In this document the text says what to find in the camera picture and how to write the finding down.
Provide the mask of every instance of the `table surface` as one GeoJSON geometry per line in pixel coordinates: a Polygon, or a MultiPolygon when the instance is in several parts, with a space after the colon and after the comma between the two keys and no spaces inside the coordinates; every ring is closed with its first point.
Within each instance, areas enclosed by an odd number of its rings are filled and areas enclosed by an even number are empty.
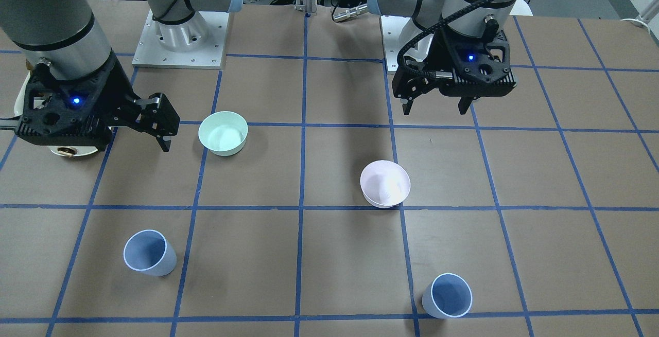
{"type": "MultiPolygon", "coordinates": [[[[659,335],[659,49],[618,21],[510,18],[518,87],[468,114],[391,96],[377,16],[244,6],[224,69],[133,69],[145,2],[92,1],[141,96],[179,112],[171,151],[129,129],[66,159],[0,133],[0,335],[659,335]],[[205,116],[249,122],[231,157],[205,116]],[[369,206],[362,168],[410,175],[369,206]],[[157,229],[177,267],[128,269],[157,229]],[[443,272],[473,290],[451,321],[421,305],[443,272]]],[[[0,36],[0,116],[24,80],[0,36]]]]}

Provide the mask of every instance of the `light green bowl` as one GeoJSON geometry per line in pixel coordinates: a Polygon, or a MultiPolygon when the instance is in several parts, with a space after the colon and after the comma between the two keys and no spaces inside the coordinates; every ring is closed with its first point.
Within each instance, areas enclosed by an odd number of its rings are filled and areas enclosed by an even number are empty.
{"type": "Polygon", "coordinates": [[[218,156],[231,156],[240,152],[245,140],[247,121],[235,112],[214,113],[199,126],[199,141],[218,156]]]}

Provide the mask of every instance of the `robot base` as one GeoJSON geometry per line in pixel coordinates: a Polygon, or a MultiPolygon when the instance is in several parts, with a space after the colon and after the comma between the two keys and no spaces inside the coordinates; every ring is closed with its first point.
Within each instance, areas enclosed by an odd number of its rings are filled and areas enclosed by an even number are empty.
{"type": "Polygon", "coordinates": [[[207,22],[210,34],[204,46],[194,51],[174,52],[160,43],[155,23],[151,20],[152,13],[149,11],[132,65],[151,68],[222,69],[229,14],[216,11],[202,11],[200,14],[207,22]]]}

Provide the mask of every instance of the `bowl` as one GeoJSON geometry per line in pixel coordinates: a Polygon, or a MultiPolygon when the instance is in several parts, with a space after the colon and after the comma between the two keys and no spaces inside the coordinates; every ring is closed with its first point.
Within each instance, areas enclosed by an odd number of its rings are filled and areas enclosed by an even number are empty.
{"type": "Polygon", "coordinates": [[[359,178],[364,198],[377,208],[389,208],[410,194],[410,177],[405,169],[392,161],[369,163],[359,178]]]}
{"type": "Polygon", "coordinates": [[[247,140],[247,121],[241,115],[216,112],[199,126],[199,141],[218,156],[231,156],[240,152],[247,140]]]}

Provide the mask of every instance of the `white cable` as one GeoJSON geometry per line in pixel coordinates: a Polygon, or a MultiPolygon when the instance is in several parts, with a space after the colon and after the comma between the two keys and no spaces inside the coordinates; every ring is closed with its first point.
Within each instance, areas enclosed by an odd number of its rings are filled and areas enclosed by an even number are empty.
{"type": "Polygon", "coordinates": [[[642,25],[643,27],[645,27],[646,30],[648,30],[648,33],[651,33],[651,31],[650,31],[650,26],[648,26],[647,23],[641,21],[640,19],[635,19],[635,18],[625,18],[625,19],[621,19],[621,21],[628,21],[628,22],[636,22],[636,23],[640,23],[640,25],[642,25]]]}

